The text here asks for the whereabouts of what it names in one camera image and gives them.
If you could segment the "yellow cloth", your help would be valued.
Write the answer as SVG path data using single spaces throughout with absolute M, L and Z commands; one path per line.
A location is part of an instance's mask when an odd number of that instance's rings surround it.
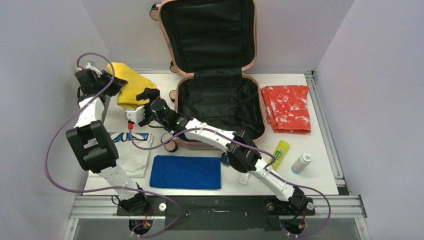
M 150 79 L 140 75 L 128 65 L 121 62 L 112 62 L 107 64 L 107 69 L 112 73 L 114 68 L 115 78 L 127 81 L 127 84 L 119 90 L 117 96 L 117 105 L 123 109 L 136 109 L 141 105 L 149 103 L 148 99 L 136 100 L 136 96 L 145 91 L 146 88 L 156 89 L 157 85 Z

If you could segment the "red white patterned cloth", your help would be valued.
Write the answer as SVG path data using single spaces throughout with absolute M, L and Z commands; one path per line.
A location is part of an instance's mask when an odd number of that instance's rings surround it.
M 311 121 L 306 85 L 271 85 L 260 89 L 266 119 L 275 133 L 309 134 Z

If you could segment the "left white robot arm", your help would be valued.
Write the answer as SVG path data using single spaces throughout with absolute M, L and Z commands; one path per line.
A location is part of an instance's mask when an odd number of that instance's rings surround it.
M 117 95 L 128 82 L 96 68 L 79 69 L 75 77 L 80 84 L 77 97 L 81 113 L 65 135 L 79 165 L 105 179 L 127 213 L 146 214 L 150 209 L 147 196 L 119 165 L 118 149 L 102 122 L 106 97 Z

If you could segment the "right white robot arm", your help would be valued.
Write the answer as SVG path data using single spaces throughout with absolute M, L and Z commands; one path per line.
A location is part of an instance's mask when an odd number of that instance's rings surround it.
M 172 138 L 182 136 L 223 151 L 234 170 L 257 178 L 283 202 L 282 207 L 287 213 L 297 216 L 305 211 L 308 199 L 304 192 L 273 170 L 271 163 L 261 156 L 263 151 L 257 148 L 244 130 L 223 130 L 176 112 L 160 97 L 160 91 L 156 88 L 146 88 L 136 96 L 136 100 L 149 101 L 143 105 L 149 120 L 156 121 Z

